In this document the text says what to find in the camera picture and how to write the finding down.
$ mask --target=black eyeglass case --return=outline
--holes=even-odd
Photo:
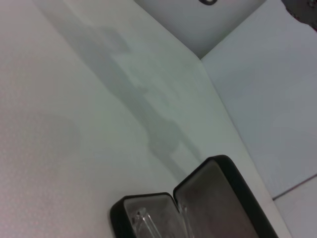
[[[278,238],[232,160],[206,159],[173,191],[125,196],[110,210],[116,238]]]

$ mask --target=white surface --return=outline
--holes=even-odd
[[[110,238],[121,197],[236,163],[285,224],[201,62],[129,0],[0,0],[0,237]]]
[[[273,197],[317,173],[316,41],[268,0],[202,60]]]
[[[317,178],[275,201],[293,238],[312,238],[317,234]]]
[[[264,0],[135,0],[199,58],[246,19]]]

